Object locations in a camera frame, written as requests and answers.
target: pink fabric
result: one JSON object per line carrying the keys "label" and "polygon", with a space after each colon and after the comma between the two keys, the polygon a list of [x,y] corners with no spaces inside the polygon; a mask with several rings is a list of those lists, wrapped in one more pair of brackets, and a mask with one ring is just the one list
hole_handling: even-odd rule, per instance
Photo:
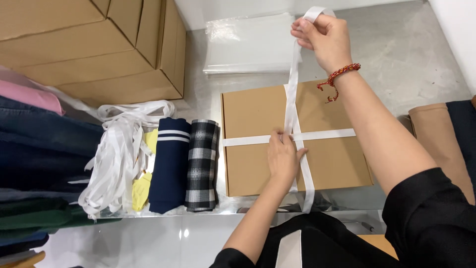
{"label": "pink fabric", "polygon": [[52,93],[0,80],[0,95],[18,102],[64,115],[60,101]]}

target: white wall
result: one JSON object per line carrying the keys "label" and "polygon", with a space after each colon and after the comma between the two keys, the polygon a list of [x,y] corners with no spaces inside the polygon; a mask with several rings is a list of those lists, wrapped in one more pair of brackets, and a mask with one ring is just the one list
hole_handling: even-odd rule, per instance
{"label": "white wall", "polygon": [[270,12],[304,14],[312,6],[343,10],[404,1],[409,0],[175,0],[187,30],[203,29],[206,21],[238,16]]}
{"label": "white wall", "polygon": [[476,94],[476,1],[430,0],[472,94]]}

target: table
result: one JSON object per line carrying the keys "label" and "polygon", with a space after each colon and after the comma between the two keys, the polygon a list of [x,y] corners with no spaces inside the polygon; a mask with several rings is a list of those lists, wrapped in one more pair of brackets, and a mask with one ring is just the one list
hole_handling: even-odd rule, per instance
{"label": "table", "polygon": [[[362,64],[359,71],[384,105],[408,129],[408,110],[421,105],[467,100],[471,97],[436,17],[427,2],[412,1],[374,7],[340,10],[352,41],[352,57]],[[288,73],[248,73],[206,76],[202,69],[207,51],[204,30],[187,33],[184,99],[173,101],[176,117],[211,119],[221,124],[220,93],[282,85]],[[325,79],[313,52],[302,50],[300,82]],[[218,148],[216,189],[219,204],[211,212],[191,213],[181,206],[161,215],[148,211],[101,211],[98,218],[156,217],[244,213],[257,196],[227,197],[221,137]],[[329,210],[382,209],[385,194],[373,186],[319,191],[331,203]],[[295,204],[288,194],[282,205]]]}

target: navy fabric with white stripes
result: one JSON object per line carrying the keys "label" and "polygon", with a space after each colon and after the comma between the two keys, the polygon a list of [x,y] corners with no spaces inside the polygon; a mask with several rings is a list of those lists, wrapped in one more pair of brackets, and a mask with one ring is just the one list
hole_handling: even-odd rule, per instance
{"label": "navy fabric with white stripes", "polygon": [[185,202],[190,124],[183,118],[159,121],[157,154],[149,188],[149,210],[165,213]]}

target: person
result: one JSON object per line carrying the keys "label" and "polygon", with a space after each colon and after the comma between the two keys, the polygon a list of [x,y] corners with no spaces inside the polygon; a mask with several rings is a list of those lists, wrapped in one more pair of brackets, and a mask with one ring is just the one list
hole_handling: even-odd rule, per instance
{"label": "person", "polygon": [[[328,75],[352,64],[347,23],[319,15],[291,25]],[[474,267],[476,210],[412,134],[390,113],[357,71],[334,80],[363,152],[387,195],[385,237],[398,259],[368,244],[321,212],[269,228],[307,149],[295,152],[287,134],[274,130],[268,147],[271,177],[211,267],[277,266],[283,238],[299,231],[297,267]]]}

